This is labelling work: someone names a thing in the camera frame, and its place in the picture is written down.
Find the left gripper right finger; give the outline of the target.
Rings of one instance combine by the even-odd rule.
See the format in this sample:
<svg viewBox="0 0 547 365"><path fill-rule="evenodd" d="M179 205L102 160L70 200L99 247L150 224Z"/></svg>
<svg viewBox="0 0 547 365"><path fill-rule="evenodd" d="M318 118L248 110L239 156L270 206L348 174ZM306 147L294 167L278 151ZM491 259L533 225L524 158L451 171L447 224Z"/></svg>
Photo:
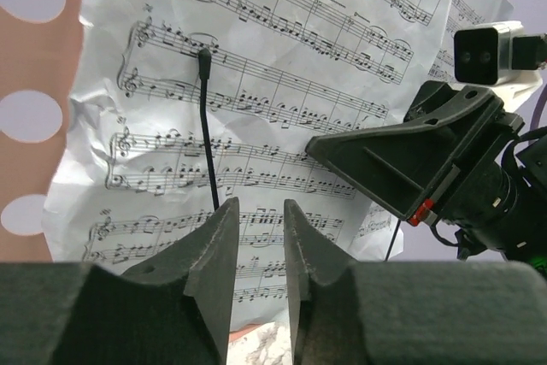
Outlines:
<svg viewBox="0 0 547 365"><path fill-rule="evenodd" d="M543 364L546 283L519 262L359 262L284 203L296 364Z"/></svg>

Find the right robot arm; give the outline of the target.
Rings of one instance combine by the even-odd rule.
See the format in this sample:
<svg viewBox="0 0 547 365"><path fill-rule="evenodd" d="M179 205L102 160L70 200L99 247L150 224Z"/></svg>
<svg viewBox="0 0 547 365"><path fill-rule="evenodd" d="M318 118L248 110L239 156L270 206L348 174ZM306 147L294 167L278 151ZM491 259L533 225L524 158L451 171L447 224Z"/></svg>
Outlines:
<svg viewBox="0 0 547 365"><path fill-rule="evenodd" d="M306 153L411 226L456 226L459 260L486 250L546 270L546 131L523 131L490 88L427 81L400 124L313 137Z"/></svg>

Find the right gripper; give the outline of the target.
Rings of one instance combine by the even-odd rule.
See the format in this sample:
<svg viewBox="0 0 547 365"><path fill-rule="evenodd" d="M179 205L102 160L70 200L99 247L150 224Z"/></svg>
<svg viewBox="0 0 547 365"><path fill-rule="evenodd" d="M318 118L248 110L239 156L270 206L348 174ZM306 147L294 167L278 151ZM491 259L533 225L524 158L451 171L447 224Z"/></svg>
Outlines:
<svg viewBox="0 0 547 365"><path fill-rule="evenodd" d="M489 88L428 80L402 123L315 136L305 151L414 227L458 226L459 253L508 254L523 194L496 158L522 125Z"/></svg>

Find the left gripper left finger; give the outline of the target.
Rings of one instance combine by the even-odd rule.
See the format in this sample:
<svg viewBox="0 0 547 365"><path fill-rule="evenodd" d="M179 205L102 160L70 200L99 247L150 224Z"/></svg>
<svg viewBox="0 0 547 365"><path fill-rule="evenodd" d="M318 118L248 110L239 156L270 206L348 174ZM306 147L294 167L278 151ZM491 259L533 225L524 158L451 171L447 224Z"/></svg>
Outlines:
<svg viewBox="0 0 547 365"><path fill-rule="evenodd" d="M1 266L4 364L223 364L239 202L121 275L94 263Z"/></svg>

